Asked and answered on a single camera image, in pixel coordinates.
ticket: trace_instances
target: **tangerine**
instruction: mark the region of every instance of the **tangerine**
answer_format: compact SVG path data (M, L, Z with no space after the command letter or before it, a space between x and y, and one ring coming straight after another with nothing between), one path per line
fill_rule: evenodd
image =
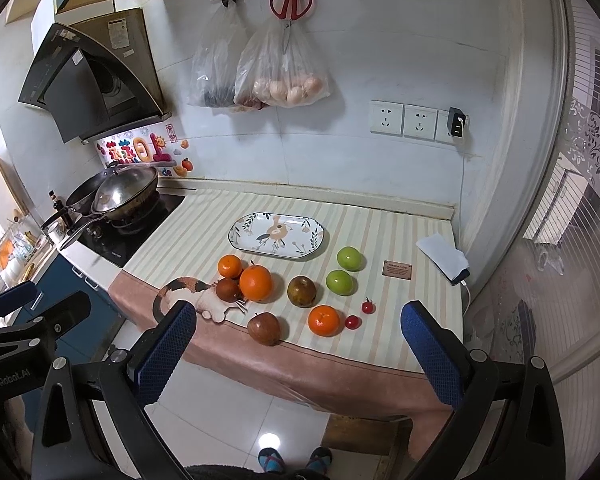
M235 254L226 254L218 261L218 272L223 278L237 278L242 272L242 262Z
M261 265L252 265L240 276L240 291L247 300L262 301L273 290L271 273Z
M318 305L309 313L306 323L315 335L330 337L340 329L340 314L332 306Z

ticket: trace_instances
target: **oval plate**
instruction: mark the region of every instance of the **oval plate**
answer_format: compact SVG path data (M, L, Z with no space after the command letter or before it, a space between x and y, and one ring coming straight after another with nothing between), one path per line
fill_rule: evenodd
M229 229L229 243L249 253L303 258L320 248L324 228L313 218L278 213L251 213Z

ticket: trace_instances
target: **white cloth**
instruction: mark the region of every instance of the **white cloth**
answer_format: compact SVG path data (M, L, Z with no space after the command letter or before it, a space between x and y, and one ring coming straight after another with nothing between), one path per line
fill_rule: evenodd
M421 238L416 242L417 247L438 266L451 282L460 273L469 268L469 262L464 253L449 245L438 233Z

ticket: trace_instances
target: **bottle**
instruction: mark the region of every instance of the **bottle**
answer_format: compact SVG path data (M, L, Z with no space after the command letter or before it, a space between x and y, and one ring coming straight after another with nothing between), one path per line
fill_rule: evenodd
M49 191L49 196L51 197L51 200L54 203L54 209L56 211L62 211L62 209L65 209L64 204L62 204L62 200L56 197L56 194L53 192L53 190ZM74 225L74 221L71 219L71 216L69 215L69 211L67 209L65 209L64 213L60 216L60 218L62 218L62 221L64 222L64 225L66 225L67 229Z

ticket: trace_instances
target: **frying pan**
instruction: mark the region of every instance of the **frying pan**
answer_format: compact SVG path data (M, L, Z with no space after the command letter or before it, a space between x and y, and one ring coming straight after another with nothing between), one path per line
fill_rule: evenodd
M116 221L132 216L158 187L158 171L150 166L133 164L108 171L111 174L100 184L91 203L91 219L64 241L61 250L73 244L87 227L102 218Z
M93 203L93 199L96 196L100 184L102 184L112 173L113 170L107 168L106 170L102 170L100 173L93 175L90 179L85 180L71 193L71 195L69 195L64 208L51 215L51 217L40 226L40 229L44 231L65 213L80 213L82 215L91 214L91 204Z

